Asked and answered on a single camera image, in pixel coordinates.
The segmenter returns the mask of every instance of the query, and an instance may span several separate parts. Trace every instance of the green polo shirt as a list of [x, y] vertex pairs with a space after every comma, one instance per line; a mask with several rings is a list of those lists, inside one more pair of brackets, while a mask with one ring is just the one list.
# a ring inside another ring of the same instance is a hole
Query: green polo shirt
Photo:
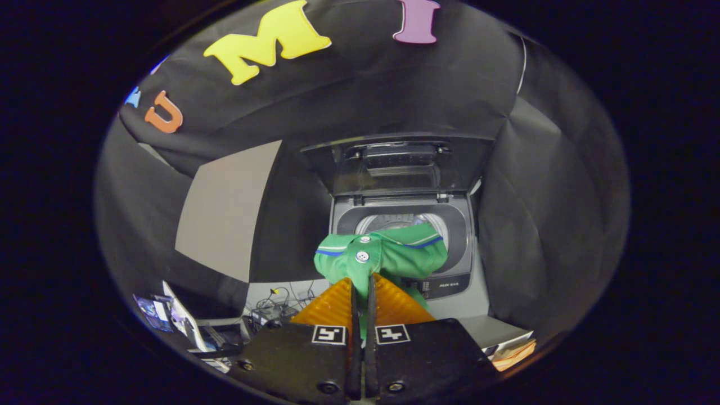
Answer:
[[[367, 235], [328, 235], [315, 251], [315, 268], [330, 283], [350, 277], [358, 304], [367, 307], [370, 275], [379, 272], [427, 309], [415, 288], [404, 288], [401, 277], [426, 278], [447, 260], [442, 236], [429, 223], [371, 232]], [[361, 335], [366, 322], [361, 318]]]

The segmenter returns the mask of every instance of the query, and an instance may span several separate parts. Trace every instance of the black fabric backdrop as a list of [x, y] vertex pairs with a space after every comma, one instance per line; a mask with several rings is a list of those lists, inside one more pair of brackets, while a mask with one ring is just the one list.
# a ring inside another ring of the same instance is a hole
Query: black fabric backdrop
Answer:
[[[137, 108], [121, 107], [97, 177], [99, 234], [120, 285], [147, 273], [146, 290], [159, 293], [164, 277], [241, 311], [246, 283], [186, 257], [169, 262], [182, 256], [174, 236], [201, 164], [285, 141], [258, 216], [250, 279], [308, 280], [317, 277], [311, 257], [326, 234], [330, 200], [299, 165], [299, 148], [375, 133], [460, 131], [496, 139], [477, 212], [491, 314], [533, 329], [541, 346], [574, 327], [612, 277], [629, 225], [622, 147], [586, 85], [541, 45], [457, 1], [440, 2], [432, 45], [392, 39], [400, 2], [319, 0], [304, 11], [332, 39], [325, 50], [278, 57], [240, 86], [202, 56], [226, 34], [255, 35], [261, 16], [285, 3], [254, 4], [201, 31], [140, 82]], [[163, 90], [184, 116], [172, 134], [144, 121]]]
[[[198, 373], [131, 315], [105, 271], [92, 215], [97, 151], [117, 103], [196, 23], [227, 11], [206, 13], [210, 3], [13, 3], [3, 13], [12, 31], [4, 287], [5, 297], [17, 294], [2, 328], [10, 403], [257, 400]], [[515, 383], [472, 401], [717, 402], [708, 321], [716, 293], [704, 295], [717, 263], [708, 196], [716, 12], [701, 2], [482, 7], [547, 45], [608, 107], [629, 156], [634, 211], [617, 275], [588, 317]], [[708, 355], [688, 355], [693, 348]]]

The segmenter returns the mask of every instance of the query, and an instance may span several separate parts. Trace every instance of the yellow letter m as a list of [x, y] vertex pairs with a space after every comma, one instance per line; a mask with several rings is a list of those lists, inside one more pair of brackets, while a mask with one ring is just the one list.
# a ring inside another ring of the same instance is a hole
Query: yellow letter m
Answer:
[[320, 36], [312, 27], [302, 7], [305, 0], [296, 0], [267, 12], [260, 19], [258, 36], [226, 35], [211, 46], [204, 56], [216, 57], [233, 75], [234, 85], [245, 83], [260, 73], [258, 66], [249, 66], [243, 58], [265, 66], [275, 65], [275, 41], [282, 45], [280, 56], [293, 59], [327, 48], [330, 38]]

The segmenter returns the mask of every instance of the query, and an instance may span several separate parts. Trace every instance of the gray panel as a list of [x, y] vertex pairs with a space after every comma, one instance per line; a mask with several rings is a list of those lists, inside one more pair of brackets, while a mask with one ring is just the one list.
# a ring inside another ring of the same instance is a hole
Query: gray panel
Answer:
[[175, 249], [211, 269], [249, 281], [263, 191], [281, 141], [202, 165], [185, 199]]
[[487, 315], [459, 318], [458, 321], [482, 349], [510, 342], [531, 333]]
[[476, 260], [473, 260], [472, 263], [470, 286], [460, 294], [429, 300], [429, 312], [437, 319], [472, 318], [487, 315], [490, 309], [490, 300], [487, 297], [480, 253], [478, 252], [476, 241], [473, 239], [472, 242]]

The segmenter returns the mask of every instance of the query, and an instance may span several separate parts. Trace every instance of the washing machine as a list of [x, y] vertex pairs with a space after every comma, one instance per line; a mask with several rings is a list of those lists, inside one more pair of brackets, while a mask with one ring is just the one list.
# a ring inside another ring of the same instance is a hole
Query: washing machine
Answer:
[[493, 139], [480, 135], [388, 133], [308, 146], [309, 170], [333, 198], [328, 231], [366, 234], [430, 223], [448, 259], [429, 277], [403, 279], [427, 301], [463, 293], [476, 257], [471, 196]]

